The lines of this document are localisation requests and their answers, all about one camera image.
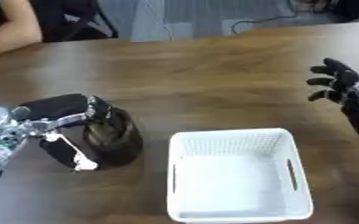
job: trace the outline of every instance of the robotic arm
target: robotic arm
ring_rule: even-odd
[[[84,126],[90,158],[61,129]],[[0,108],[0,175],[31,138],[74,171],[93,171],[132,162],[143,148],[142,138],[128,113],[96,96],[68,94]]]
[[[349,66],[335,59],[324,59],[324,66],[313,66],[314,74],[326,74],[329,78],[312,78],[308,85],[328,87],[309,96],[310,102],[321,98],[342,105],[341,112],[346,115],[359,135],[359,74]]]

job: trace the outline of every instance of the wooden table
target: wooden table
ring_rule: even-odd
[[[312,189],[313,217],[290,223],[359,223],[359,136],[338,106],[306,100],[308,68],[324,57],[359,72],[359,24],[51,44],[0,56],[0,105],[100,95],[131,112],[145,140],[134,164],[83,173],[32,143],[0,179],[0,224],[172,223],[165,211],[170,136],[267,127],[293,133]]]

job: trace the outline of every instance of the cable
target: cable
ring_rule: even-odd
[[[167,25],[165,25],[162,21],[160,21],[159,19],[159,15],[158,13],[154,10],[154,7],[152,6],[150,0],[144,0],[145,3],[147,4],[148,8],[150,9],[150,11],[152,12],[152,14],[154,14],[155,18],[156,18],[156,22],[157,24],[161,25],[163,29],[165,29],[167,31],[167,34],[169,35],[169,39],[170,40],[174,40],[174,37],[172,36],[172,31],[167,27]]]
[[[266,19],[262,19],[262,20],[241,20],[238,21],[236,23],[234,23],[233,25],[231,25],[231,31],[235,34],[238,35],[239,32],[236,31],[236,27],[240,24],[261,24],[264,22],[268,22],[268,21],[272,21],[275,19],[281,19],[281,18],[296,18],[298,16],[298,11],[294,8],[294,6],[292,5],[292,1],[291,0],[287,0],[287,4],[290,7],[291,11],[292,11],[292,15],[291,16],[280,16],[280,17],[270,17],[270,18],[266,18]]]

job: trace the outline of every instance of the basket handle slot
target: basket handle slot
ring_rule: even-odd
[[[292,167],[292,161],[290,159],[287,159],[287,169],[290,173],[290,178],[292,179],[292,188],[294,189],[294,191],[297,191],[298,190],[298,182],[297,182],[297,179],[295,178],[294,169]]]
[[[175,165],[173,165],[172,166],[172,189],[171,189],[172,193],[175,193],[175,190],[176,190],[175,189],[175,183],[176,183],[175,177],[176,177]]]

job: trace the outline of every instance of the floor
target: floor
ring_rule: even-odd
[[[275,19],[260,24],[240,24],[237,32],[277,26],[330,24],[327,14],[301,10],[295,18]],[[119,30],[121,39],[156,41],[233,35],[232,24],[292,16],[288,0],[101,0],[104,11]]]

